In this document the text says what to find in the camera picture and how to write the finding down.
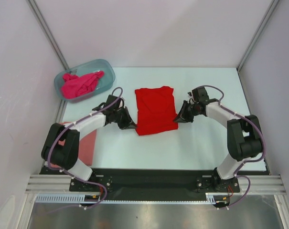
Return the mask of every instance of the folded red garment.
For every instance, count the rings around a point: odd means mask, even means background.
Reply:
[[[173,88],[141,88],[135,90],[138,107],[138,135],[152,135],[177,130],[178,123],[174,105]]]
[[[65,73],[63,75],[65,83],[62,86],[63,96],[66,99],[73,99],[89,92],[93,92],[98,84],[98,80],[101,79],[103,75],[103,71],[89,73],[81,77]]]

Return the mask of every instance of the white table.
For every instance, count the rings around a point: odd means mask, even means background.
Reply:
[[[121,86],[131,117],[137,123],[135,89],[147,87],[174,88],[178,113],[187,92],[209,84],[225,93],[222,103],[248,115],[246,100],[235,68],[114,68],[113,88]],[[63,121],[74,121],[105,102],[112,90],[65,109]],[[219,98],[218,91],[207,88],[210,98]],[[178,130],[155,135],[138,136],[134,130],[120,130],[117,124],[98,129],[92,167],[136,169],[211,170],[221,164],[227,151],[226,129],[203,115],[194,122],[179,124]],[[265,162],[246,164],[242,170],[266,171]]]

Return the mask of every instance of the gray wall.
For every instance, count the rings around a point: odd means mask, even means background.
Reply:
[[[59,105],[53,79],[62,70],[26,1],[0,1],[0,208],[15,196],[12,222],[30,174],[42,165]]]
[[[267,140],[268,164],[289,196],[289,0],[276,9],[241,78]]]

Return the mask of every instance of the pink towel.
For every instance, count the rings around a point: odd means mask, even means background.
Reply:
[[[89,73],[81,77],[65,73],[63,75],[65,83],[62,86],[63,96],[66,99],[73,99],[89,92],[93,92],[98,84],[98,80],[101,79],[103,75],[103,71]]]

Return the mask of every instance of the gray plastic tub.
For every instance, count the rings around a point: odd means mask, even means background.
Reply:
[[[94,73],[97,71],[103,71],[104,76],[99,79],[96,89],[93,92],[81,95],[74,99],[66,99],[62,93],[62,86],[64,85],[63,75],[65,73],[75,74],[77,76],[82,76],[88,73]],[[81,64],[69,70],[59,73],[54,79],[54,86],[58,96],[68,102],[77,103],[82,100],[88,99],[94,95],[100,94],[112,87],[113,82],[115,81],[115,72],[106,60],[98,59],[90,61],[88,63]]]

